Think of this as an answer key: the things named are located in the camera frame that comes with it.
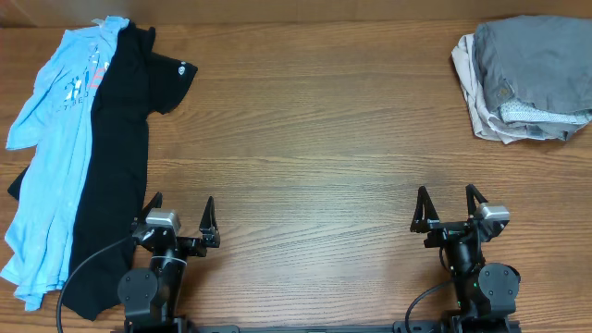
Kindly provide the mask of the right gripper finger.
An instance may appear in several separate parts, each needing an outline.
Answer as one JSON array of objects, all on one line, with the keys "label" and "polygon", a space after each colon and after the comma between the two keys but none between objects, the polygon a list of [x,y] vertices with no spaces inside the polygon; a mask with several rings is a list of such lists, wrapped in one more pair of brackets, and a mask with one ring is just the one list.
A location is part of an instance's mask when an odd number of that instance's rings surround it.
[{"label": "right gripper finger", "polygon": [[467,212],[473,216],[479,204],[487,203],[487,199],[481,194],[474,184],[468,184],[465,187]]},{"label": "right gripper finger", "polygon": [[410,230],[432,230],[439,224],[439,217],[435,206],[425,186],[417,192],[416,207]]}]

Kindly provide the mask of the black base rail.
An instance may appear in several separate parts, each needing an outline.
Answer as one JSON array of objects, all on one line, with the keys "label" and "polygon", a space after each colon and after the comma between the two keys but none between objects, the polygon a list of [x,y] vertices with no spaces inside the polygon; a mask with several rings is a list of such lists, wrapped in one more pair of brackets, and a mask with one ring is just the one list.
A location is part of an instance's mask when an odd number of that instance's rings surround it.
[{"label": "black base rail", "polygon": [[[411,321],[410,329],[413,333],[451,332],[440,326],[438,321]],[[111,332],[194,332],[194,333],[403,333],[408,332],[402,321],[385,326],[308,326],[308,327],[238,327],[230,326],[196,326],[191,321],[189,328],[178,330],[175,326],[157,327],[134,330],[124,324],[123,328]],[[510,322],[511,333],[522,332],[517,321]]]}]

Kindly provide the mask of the grey folded garment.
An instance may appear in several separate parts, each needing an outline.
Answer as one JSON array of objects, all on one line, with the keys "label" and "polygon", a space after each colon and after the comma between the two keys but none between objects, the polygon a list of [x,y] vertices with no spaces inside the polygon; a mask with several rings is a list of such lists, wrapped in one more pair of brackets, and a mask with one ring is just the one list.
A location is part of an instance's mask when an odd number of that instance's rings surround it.
[{"label": "grey folded garment", "polygon": [[[477,26],[474,41],[475,74],[489,112],[500,116],[499,106],[510,100],[560,114],[591,111],[589,19],[520,16],[490,21]],[[589,124],[504,123],[535,125],[549,140],[561,141]]]}]

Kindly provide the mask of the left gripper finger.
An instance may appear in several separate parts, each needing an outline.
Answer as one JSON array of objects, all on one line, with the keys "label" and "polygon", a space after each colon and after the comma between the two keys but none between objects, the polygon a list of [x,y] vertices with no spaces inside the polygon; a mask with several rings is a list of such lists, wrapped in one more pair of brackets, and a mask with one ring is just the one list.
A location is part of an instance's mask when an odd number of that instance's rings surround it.
[{"label": "left gripper finger", "polygon": [[140,213],[140,220],[144,221],[146,219],[146,217],[149,215],[149,213],[154,209],[154,208],[161,208],[162,207],[162,202],[163,202],[163,194],[161,192],[157,192],[154,197],[152,198],[152,200],[143,207],[143,209],[141,210]]},{"label": "left gripper finger", "polygon": [[213,196],[208,198],[199,229],[203,234],[216,234],[218,232],[215,214],[215,200]]}]

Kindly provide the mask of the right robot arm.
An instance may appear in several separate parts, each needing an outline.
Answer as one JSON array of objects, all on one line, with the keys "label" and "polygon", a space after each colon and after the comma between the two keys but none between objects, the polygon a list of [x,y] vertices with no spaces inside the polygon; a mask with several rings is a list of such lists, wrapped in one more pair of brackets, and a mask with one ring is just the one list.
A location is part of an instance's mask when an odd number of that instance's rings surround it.
[{"label": "right robot arm", "polygon": [[450,278],[417,296],[404,317],[404,329],[415,331],[411,321],[414,307],[426,296],[448,286],[455,290],[456,310],[424,325],[432,332],[519,332],[520,324],[509,316],[516,311],[521,276],[510,265],[487,263],[482,245],[498,237],[510,222],[510,211],[490,203],[476,188],[465,187],[467,218],[443,222],[422,186],[417,192],[410,231],[425,234],[424,246],[437,248],[440,264]]}]

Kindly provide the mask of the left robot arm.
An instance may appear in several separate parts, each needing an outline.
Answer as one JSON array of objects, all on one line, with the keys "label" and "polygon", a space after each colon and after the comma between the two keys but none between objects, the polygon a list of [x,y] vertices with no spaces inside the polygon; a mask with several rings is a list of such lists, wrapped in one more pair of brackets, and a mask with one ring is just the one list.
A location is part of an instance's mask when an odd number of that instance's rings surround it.
[{"label": "left robot arm", "polygon": [[177,314],[181,282],[190,257],[205,257],[220,245],[215,201],[210,197],[199,225],[200,237],[179,235],[179,215],[162,207],[159,192],[132,225],[134,242],[152,254],[149,266],[133,268],[118,283],[125,307],[126,332],[195,332],[193,322]]}]

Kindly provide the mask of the beige folded garment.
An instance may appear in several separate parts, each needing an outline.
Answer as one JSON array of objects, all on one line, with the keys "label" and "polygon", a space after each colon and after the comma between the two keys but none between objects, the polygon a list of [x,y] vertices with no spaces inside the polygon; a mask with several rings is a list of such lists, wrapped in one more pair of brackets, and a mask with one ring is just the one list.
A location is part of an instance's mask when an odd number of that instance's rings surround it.
[{"label": "beige folded garment", "polygon": [[487,109],[484,90],[475,74],[474,35],[464,35],[451,51],[451,58],[467,104],[474,135],[478,138],[509,144],[524,139],[548,140],[549,135],[535,125],[511,127],[499,115]]}]

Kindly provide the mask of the black t-shirt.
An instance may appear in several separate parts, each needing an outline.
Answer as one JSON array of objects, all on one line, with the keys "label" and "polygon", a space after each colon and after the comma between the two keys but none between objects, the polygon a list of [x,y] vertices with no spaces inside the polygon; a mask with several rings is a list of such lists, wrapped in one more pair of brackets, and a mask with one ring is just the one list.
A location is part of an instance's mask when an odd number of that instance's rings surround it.
[{"label": "black t-shirt", "polygon": [[[129,20],[92,103],[92,155],[61,289],[65,306],[88,320],[118,304],[117,284],[132,265],[130,230],[147,186],[147,119],[173,111],[197,72],[191,63],[157,54],[154,40],[154,29]],[[27,168],[8,190],[18,202]]]}]

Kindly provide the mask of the light blue printed t-shirt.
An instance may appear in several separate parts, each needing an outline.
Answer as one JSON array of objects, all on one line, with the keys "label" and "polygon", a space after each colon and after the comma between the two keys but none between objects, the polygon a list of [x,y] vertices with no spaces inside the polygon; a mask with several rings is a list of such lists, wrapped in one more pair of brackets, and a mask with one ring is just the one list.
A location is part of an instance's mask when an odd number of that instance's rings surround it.
[{"label": "light blue printed t-shirt", "polygon": [[8,151],[35,150],[5,235],[13,255],[1,270],[27,311],[40,309],[43,296],[61,290],[68,279],[73,226],[92,155],[93,100],[118,35],[129,24],[107,17],[65,31],[8,132]]}]

